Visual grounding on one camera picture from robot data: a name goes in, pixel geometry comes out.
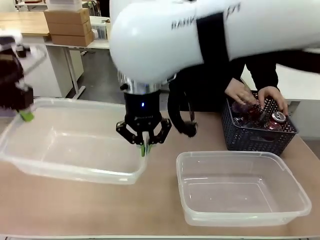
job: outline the storage bin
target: storage bin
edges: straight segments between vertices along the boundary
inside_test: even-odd
[[[253,91],[252,93],[258,98],[258,92]],[[226,100],[221,118],[225,144],[230,151],[260,151],[270,152],[280,156],[290,141],[299,132],[289,117],[283,126],[283,131],[237,126],[233,121],[232,103],[231,100]],[[262,111],[260,106],[257,106],[257,108],[259,111]],[[265,100],[265,112],[271,115],[278,110],[278,104],[274,99],[267,98]]]
[[[193,226],[284,225],[312,208],[292,172],[273,153],[185,152],[178,156],[176,170],[185,220]]]
[[[0,137],[1,159],[21,171],[59,179],[134,184],[147,166],[141,149],[116,131],[125,106],[36,99],[34,120],[17,115]]]
[[[98,32],[98,39],[106,40],[108,39],[107,34],[107,24],[111,24],[109,17],[102,17],[102,16],[90,16],[90,22],[92,29],[97,30]]]
[[[47,0],[49,11],[71,11],[77,12],[82,8],[81,0]]]

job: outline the table leg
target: table leg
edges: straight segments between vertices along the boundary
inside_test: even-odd
[[[77,78],[76,78],[76,74],[75,74],[75,69],[74,69],[74,65],[72,63],[72,59],[71,59],[69,48],[68,47],[64,47],[63,48],[63,52],[64,52],[64,55],[65,55],[66,62],[68,64],[68,69],[69,69],[71,80],[72,80],[73,87],[74,87],[74,90],[75,90],[75,95],[74,95],[73,99],[78,99],[80,97],[80,95],[84,92],[86,87],[85,86],[81,86],[79,88],[79,86],[78,86]]]
[[[291,117],[295,111],[297,110],[298,106],[299,106],[300,102],[299,101],[292,101],[290,104],[289,104],[289,116]]]

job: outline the floor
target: floor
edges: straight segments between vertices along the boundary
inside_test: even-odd
[[[79,99],[98,102],[125,104],[124,94],[120,91],[117,69],[108,50],[87,52],[82,57],[84,74],[78,80],[79,86],[86,86]],[[74,90],[67,97],[72,98]],[[168,94],[160,96],[160,109],[167,109]],[[320,139],[305,141],[309,148],[320,158]]]

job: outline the cardboard box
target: cardboard box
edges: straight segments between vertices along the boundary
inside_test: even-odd
[[[67,35],[67,36],[85,36],[91,32],[90,21],[84,24],[63,24],[63,23],[48,23],[48,28],[51,35]]]
[[[94,33],[91,31],[85,36],[51,35],[52,42],[57,45],[86,47],[94,40]]]
[[[74,24],[82,25],[90,20],[88,8],[79,11],[44,11],[45,19],[48,24]]]

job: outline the white plastic container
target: white plastic container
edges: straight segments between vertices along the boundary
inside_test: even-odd
[[[39,98],[34,120],[18,115],[0,137],[1,159],[26,174],[106,184],[134,184],[147,166],[141,149],[116,132],[125,107]]]
[[[46,0],[49,11],[77,12],[82,8],[81,0]]]
[[[106,40],[108,39],[108,31],[107,31],[107,25],[111,25],[109,17],[103,17],[103,16],[90,16],[90,22],[92,29],[97,30],[98,32],[98,39]]]
[[[185,152],[177,158],[184,217],[193,226],[284,225],[312,204],[284,161],[268,152]]]

